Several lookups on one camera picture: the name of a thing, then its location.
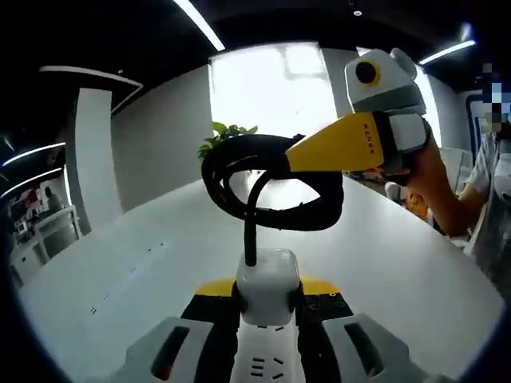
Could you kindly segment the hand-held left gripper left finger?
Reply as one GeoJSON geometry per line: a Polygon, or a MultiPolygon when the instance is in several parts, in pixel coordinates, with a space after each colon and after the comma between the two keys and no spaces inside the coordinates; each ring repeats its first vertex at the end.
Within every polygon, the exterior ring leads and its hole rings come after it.
{"type": "Polygon", "coordinates": [[[237,352],[240,296],[234,278],[207,282],[179,317],[126,351],[120,382],[228,382],[237,352]]]}

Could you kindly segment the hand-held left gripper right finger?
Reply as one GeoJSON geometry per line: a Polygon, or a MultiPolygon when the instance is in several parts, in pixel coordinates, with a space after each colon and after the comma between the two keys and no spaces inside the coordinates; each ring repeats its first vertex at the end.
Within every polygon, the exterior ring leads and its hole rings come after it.
{"type": "Polygon", "coordinates": [[[331,282],[302,277],[296,295],[298,351],[307,382],[423,382],[408,345],[366,314],[354,314],[331,282]]]}

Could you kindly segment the person's right hand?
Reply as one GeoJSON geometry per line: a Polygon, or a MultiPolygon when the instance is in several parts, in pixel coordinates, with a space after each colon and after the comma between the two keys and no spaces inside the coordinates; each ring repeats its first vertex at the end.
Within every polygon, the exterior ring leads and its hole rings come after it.
{"type": "Polygon", "coordinates": [[[417,192],[422,197],[438,194],[444,187],[449,187],[446,168],[433,137],[427,145],[415,153],[413,166],[407,169],[408,180],[406,187],[417,192]]]}

